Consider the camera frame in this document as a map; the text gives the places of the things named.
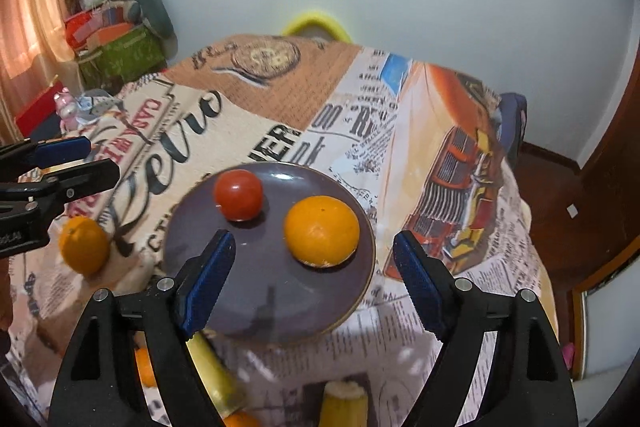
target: plate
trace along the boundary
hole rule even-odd
[[[362,207],[340,184],[313,169],[277,162],[233,168],[260,178],[262,213],[248,223],[227,221],[213,200],[218,174],[207,178],[174,210],[164,240],[165,271],[174,277],[187,259],[202,253],[217,229],[227,229],[236,238],[236,261],[207,328],[232,339],[277,346],[334,329],[354,311],[373,276],[375,241]],[[282,230],[293,204],[319,195],[344,201],[360,224],[355,254],[325,270],[296,261]]]

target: curtain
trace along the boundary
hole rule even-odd
[[[14,118],[57,75],[81,90],[74,52],[65,41],[65,19],[79,0],[0,0],[0,140],[21,139]]]

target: orange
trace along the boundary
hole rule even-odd
[[[138,366],[138,374],[140,375],[142,384],[147,387],[157,387],[154,370],[153,367],[151,367],[149,351],[146,347],[141,347],[136,350],[136,365]]]
[[[238,411],[224,420],[225,427],[262,427],[262,424],[244,411]]]
[[[360,225],[355,212],[330,196],[311,196],[294,204],[284,219],[284,239],[300,263],[329,268],[356,250]]]
[[[109,237],[89,217],[69,219],[62,227],[58,246],[69,268],[85,277],[96,273],[109,257]]]

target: floor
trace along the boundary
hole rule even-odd
[[[554,287],[562,345],[574,338],[569,291],[633,238],[625,233],[620,197],[606,180],[584,187],[570,168],[526,152],[515,175],[531,206],[531,240]],[[574,219],[570,204],[578,210]]]

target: plate rim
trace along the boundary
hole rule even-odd
[[[164,239],[162,240],[162,248],[161,248],[161,252],[162,252],[162,263],[164,263],[164,256],[166,254],[166,238],[168,236],[168,231],[171,228],[171,222],[172,220],[174,220],[175,217],[175,211],[178,209],[178,207],[184,202],[184,200],[197,188],[199,188],[202,184],[204,184],[206,181],[208,181],[210,178],[212,178],[213,176],[218,176],[219,174],[221,174],[222,172],[226,172],[226,171],[232,171],[235,169],[242,169],[243,166],[246,165],[256,165],[256,164],[261,164],[261,163],[268,163],[268,164],[279,164],[279,165],[287,165],[290,167],[294,167],[296,169],[304,169],[307,171],[311,171],[313,172],[313,174],[319,174],[320,176],[323,176],[324,178],[327,178],[329,181],[337,184],[340,186],[340,188],[342,188],[348,195],[348,198],[350,198],[353,203],[357,204],[357,206],[360,207],[363,215],[364,215],[364,221],[366,222],[366,229],[367,232],[369,232],[369,237],[371,238],[371,257],[372,257],[372,263],[371,263],[371,270],[369,271],[369,275],[367,275],[367,280],[366,283],[364,285],[364,289],[362,290],[362,292],[360,293],[360,295],[358,296],[358,298],[355,300],[355,302],[351,305],[351,307],[345,312],[345,314],[343,316],[341,316],[339,319],[337,319],[334,323],[330,324],[329,326],[327,326],[326,328],[324,328],[321,331],[316,331],[315,333],[308,335],[306,337],[302,337],[300,339],[294,340],[294,341],[287,341],[287,342],[279,342],[279,343],[263,343],[260,341],[256,341],[256,340],[247,340],[247,339],[238,339],[236,337],[230,337],[228,335],[225,335],[224,333],[220,333],[219,331],[216,331],[212,328],[208,328],[205,327],[202,329],[203,334],[205,335],[212,335],[213,337],[217,338],[217,339],[223,339],[226,341],[231,341],[232,343],[237,343],[237,344],[242,344],[244,346],[250,346],[250,347],[260,347],[260,348],[279,348],[279,347],[292,347],[292,346],[298,346],[300,344],[304,344],[304,343],[309,343],[309,342],[313,342],[316,341],[318,339],[320,339],[321,337],[323,337],[324,335],[326,335],[327,333],[330,333],[331,331],[335,330],[336,328],[340,327],[342,324],[344,324],[346,322],[346,320],[351,317],[351,315],[353,315],[353,312],[356,311],[357,307],[360,305],[360,303],[362,302],[362,300],[364,299],[364,296],[367,294],[367,290],[369,289],[369,286],[371,285],[371,281],[373,279],[373,274],[376,271],[376,235],[373,232],[373,227],[371,226],[371,222],[369,220],[369,217],[367,217],[367,214],[364,211],[364,208],[362,207],[362,205],[358,202],[358,200],[355,198],[355,196],[353,194],[350,193],[350,191],[343,187],[342,185],[340,185],[340,183],[338,183],[336,180],[334,180],[331,176],[328,176],[327,174],[325,174],[324,172],[321,171],[317,171],[315,169],[312,169],[311,167],[307,167],[306,165],[298,165],[295,163],[291,163],[291,162],[278,162],[278,161],[264,161],[264,162],[248,162],[248,163],[241,163],[232,167],[228,167],[226,169],[221,169],[220,171],[217,172],[212,172],[209,176],[206,176],[205,178],[202,178],[198,183],[196,183],[195,185],[193,185],[193,187],[191,187],[180,199],[180,201],[178,201],[178,203],[176,203],[174,205],[174,209],[171,213],[171,217],[169,218],[169,221],[167,221],[166,224],[166,230],[167,232],[165,232],[164,234]]]

